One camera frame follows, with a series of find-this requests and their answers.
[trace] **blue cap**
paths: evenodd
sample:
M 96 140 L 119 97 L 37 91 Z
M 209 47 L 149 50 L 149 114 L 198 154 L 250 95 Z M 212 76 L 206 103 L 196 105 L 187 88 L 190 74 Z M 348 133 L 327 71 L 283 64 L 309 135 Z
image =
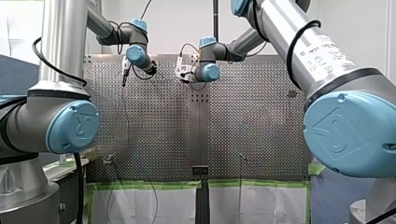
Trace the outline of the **blue cap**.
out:
M 216 81 L 220 78 L 220 69 L 217 64 L 210 63 L 205 65 L 202 71 L 202 79 L 205 82 Z
M 232 0 L 231 1 L 231 11 L 235 16 L 244 16 L 248 10 L 248 3 L 250 0 Z
M 145 21 L 139 19 L 131 19 L 131 24 L 139 27 L 140 29 L 144 30 L 146 33 L 148 32 L 148 24 Z
M 360 91 L 336 91 L 306 111 L 304 137 L 330 169 L 355 177 L 396 176 L 396 106 Z
M 146 52 L 138 45 L 132 45 L 126 50 L 126 58 L 131 64 L 141 66 L 146 61 Z
M 89 101 L 74 101 L 52 119 L 46 145 L 56 154 L 76 153 L 86 149 L 95 138 L 99 128 L 99 114 Z
M 211 44 L 215 44 L 217 42 L 218 41 L 213 36 L 202 37 L 201 40 L 199 41 L 199 47 L 203 48 L 205 46 L 208 46 L 208 45 L 211 45 Z

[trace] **pegboard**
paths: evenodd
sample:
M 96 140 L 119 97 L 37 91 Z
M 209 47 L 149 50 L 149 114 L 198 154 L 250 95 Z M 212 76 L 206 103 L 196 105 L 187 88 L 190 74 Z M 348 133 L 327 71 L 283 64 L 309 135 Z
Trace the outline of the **pegboard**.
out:
M 159 70 L 150 80 L 131 71 L 125 88 L 121 56 L 88 57 L 85 73 L 100 114 L 98 158 L 89 166 L 88 180 L 191 179 L 190 88 L 174 76 L 176 57 L 155 57 Z M 104 164 L 110 155 L 113 162 Z
M 157 75 L 140 80 L 131 74 L 123 89 L 122 56 L 87 56 L 85 74 L 100 113 L 97 160 L 89 165 L 88 181 L 188 180 L 194 165 L 208 165 L 209 178 L 307 175 L 304 96 L 279 57 L 220 63 L 220 81 L 201 91 L 177 80 L 176 58 L 154 56 Z M 112 164 L 104 164 L 109 155 Z
M 209 178 L 302 180 L 304 95 L 277 56 L 221 63 L 210 87 Z

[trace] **wire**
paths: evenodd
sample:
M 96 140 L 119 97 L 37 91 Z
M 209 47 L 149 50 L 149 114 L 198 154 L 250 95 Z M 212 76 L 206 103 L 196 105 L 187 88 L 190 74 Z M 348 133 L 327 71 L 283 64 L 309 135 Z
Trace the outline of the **wire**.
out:
M 265 41 L 265 43 L 264 43 L 264 45 L 262 46 L 261 49 L 259 49 L 259 50 L 258 50 L 257 52 L 255 52 L 255 53 L 248 54 L 246 57 L 248 58 L 248 57 L 253 57 L 253 56 L 258 55 L 260 52 L 262 52 L 262 51 L 265 49 L 265 46 L 267 46 L 267 44 L 268 44 L 268 42 Z
M 150 80 L 150 79 L 154 78 L 154 75 L 149 75 L 149 77 L 141 77 L 141 76 L 139 76 L 139 75 L 136 73 L 136 71 L 134 70 L 134 65 L 133 65 L 133 64 L 129 65 L 129 69 L 131 69 L 131 67 L 132 67 L 132 71 L 134 71 L 134 75 L 135 75 L 137 78 L 139 78 L 140 80 Z
M 82 215 L 84 211 L 84 174 L 82 173 L 81 158 L 78 153 L 74 153 L 76 169 L 78 176 L 78 211 L 76 224 L 82 224 Z
M 110 204 L 110 199 L 111 199 L 111 196 L 113 196 L 113 191 L 114 191 L 114 186 L 116 186 L 116 183 L 113 183 L 113 186 L 111 186 L 111 190 L 110 190 L 110 195 L 108 195 L 108 198 L 107 198 L 107 203 L 106 203 L 106 216 L 107 216 L 107 221 L 110 223 L 110 224 L 112 224 L 112 222 L 111 222 L 111 219 L 110 219 L 110 209 L 109 209 L 109 204 Z
M 142 16 L 140 17 L 140 20 L 143 20 L 143 18 L 145 17 L 146 11 L 148 10 L 149 4 L 151 3 L 151 1 L 152 1 L 152 0 L 149 0 L 148 3 L 146 4 L 145 10 L 143 11 Z
M 120 24 L 118 24 L 114 21 L 108 21 L 108 22 L 111 24 L 114 24 L 115 27 L 117 28 L 116 35 L 117 35 L 117 40 L 119 41 L 119 44 L 117 45 L 117 53 L 119 55 L 122 54 L 123 42 L 124 42 L 124 38 L 125 38 L 125 33 L 121 29 L 122 25 L 127 24 L 127 25 L 131 25 L 131 26 L 135 27 L 140 32 L 140 34 L 146 38 L 147 42 L 149 42 L 149 38 L 148 38 L 147 34 L 145 33 L 145 31 L 143 31 L 140 27 L 137 27 L 128 21 L 124 21 Z
M 52 70 L 54 70 L 55 72 L 64 75 L 66 77 L 72 78 L 76 81 L 79 81 L 82 83 L 82 86 L 86 86 L 87 85 L 87 81 L 84 80 L 83 78 L 77 77 L 77 76 L 72 76 L 67 74 L 66 72 L 62 71 L 61 69 L 55 67 L 53 64 L 51 64 L 42 53 L 38 52 L 37 50 L 37 44 L 41 41 L 41 37 L 39 37 L 37 40 L 35 40 L 35 42 L 33 42 L 33 51 L 35 52 L 35 55 L 37 55 L 37 57 L 41 60 L 41 62 L 43 62 L 46 66 L 48 66 L 49 68 L 51 68 Z
M 286 67 L 288 69 L 288 74 L 289 74 L 289 78 L 291 80 L 291 82 L 294 84 L 294 86 L 296 86 L 299 90 L 300 85 L 297 83 L 297 81 L 295 80 L 295 76 L 293 74 L 292 71 L 292 59 L 293 59 L 293 52 L 294 52 L 294 48 L 296 47 L 297 41 L 300 39 L 300 37 L 304 34 L 304 32 L 312 27 L 320 27 L 321 26 L 321 22 L 320 21 L 310 21 L 309 23 L 307 23 L 303 28 L 301 28 L 297 33 L 296 36 L 291 40 L 289 49 L 288 49 L 288 54 L 286 56 Z
M 196 47 L 195 47 L 194 45 L 192 45 L 192 44 L 186 43 L 186 44 L 183 45 L 183 47 L 181 47 L 181 50 L 180 50 L 180 53 L 179 53 L 179 54 L 183 54 L 183 49 L 184 49 L 186 46 L 192 47 L 193 49 L 195 49 L 195 51 L 197 51 L 197 53 L 199 53 L 198 48 L 196 48 Z
M 258 21 L 258 18 L 257 18 L 257 1 L 258 0 L 253 0 L 253 19 L 254 19 L 254 26 L 256 27 L 256 31 L 257 31 L 257 33 L 259 34 L 259 36 L 263 39 L 263 40 L 265 40 L 265 41 L 267 41 L 267 42 L 269 42 L 268 41 L 268 38 L 262 33 L 262 31 L 260 30 L 260 27 L 259 27 L 259 21 Z
M 228 63 L 229 63 L 229 64 L 233 64 L 233 55 L 232 55 L 231 52 L 228 50 L 227 45 L 225 45 L 224 43 L 222 43 L 222 45 L 223 45 L 224 48 L 225 48 L 225 56 L 224 56 L 223 61 L 226 61 L 226 60 L 227 60 L 227 54 L 228 54 L 228 55 L 230 55 L 230 58 L 231 58 L 231 60 L 228 61 Z
M 127 125 L 128 125 L 128 148 L 131 148 L 131 121 L 129 120 L 129 116 L 128 116 L 128 110 L 127 110 L 127 107 L 126 107 L 124 91 L 125 91 L 125 89 L 122 89 L 121 99 L 122 99 L 122 105 L 123 105 L 123 109 L 124 109 L 124 113 L 125 113 L 126 122 L 127 122 Z M 159 203 L 158 203 L 158 195 L 157 195 L 157 190 L 155 189 L 154 185 L 152 184 L 152 181 L 151 181 L 151 178 L 149 176 L 149 173 L 148 172 L 145 172 L 145 173 L 147 173 L 148 182 L 151 185 L 151 188 L 154 191 L 154 196 L 155 196 L 155 203 L 156 203 L 156 205 L 155 205 L 155 213 L 154 213 L 154 219 L 152 219 L 152 222 L 151 222 L 151 224 L 154 224 L 155 220 L 157 219 L 157 216 L 158 216 L 158 205 L 159 205 Z
M 118 54 L 122 54 L 122 49 L 123 49 L 122 42 L 123 42 L 123 41 L 121 41 L 120 34 L 123 35 L 123 32 L 122 32 L 120 26 L 119 26 L 116 22 L 114 22 L 114 21 L 109 21 L 109 23 L 116 25 L 116 28 L 117 28 L 117 30 L 116 30 L 116 35 L 117 35 L 117 40 L 119 41 L 119 44 L 117 45 L 117 53 L 118 53 Z
M 367 224 L 376 224 L 376 223 L 379 223 L 380 221 L 385 220 L 386 218 L 391 217 L 391 216 L 393 216 L 393 215 L 395 215 L 395 214 L 396 214 L 396 207 L 390 209 L 388 212 L 386 212 L 386 213 L 380 215 L 379 217 L 376 217 L 376 218 L 374 218 L 373 220 L 367 222 Z

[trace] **metal stand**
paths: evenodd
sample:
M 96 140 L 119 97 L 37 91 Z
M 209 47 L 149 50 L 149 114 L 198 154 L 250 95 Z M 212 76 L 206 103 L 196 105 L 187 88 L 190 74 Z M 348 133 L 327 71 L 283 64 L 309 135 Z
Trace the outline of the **metal stand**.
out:
M 59 224 L 59 186 L 48 183 L 38 158 L 0 165 L 2 224 Z
M 350 224 L 364 224 L 396 206 L 396 180 L 377 179 L 366 200 L 354 202 L 349 208 Z M 381 224 L 395 224 L 389 217 Z

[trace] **white cloth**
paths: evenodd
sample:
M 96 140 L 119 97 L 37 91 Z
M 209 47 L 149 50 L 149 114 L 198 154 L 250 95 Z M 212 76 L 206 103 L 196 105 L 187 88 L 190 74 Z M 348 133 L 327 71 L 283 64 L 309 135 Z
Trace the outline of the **white cloth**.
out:
M 307 188 L 262 186 L 210 188 L 210 219 L 216 224 L 306 224 Z
M 195 224 L 196 189 L 156 192 L 156 224 Z M 112 193 L 111 190 L 98 190 L 92 197 L 93 224 L 151 224 L 155 216 L 156 200 L 152 189 L 114 189 Z

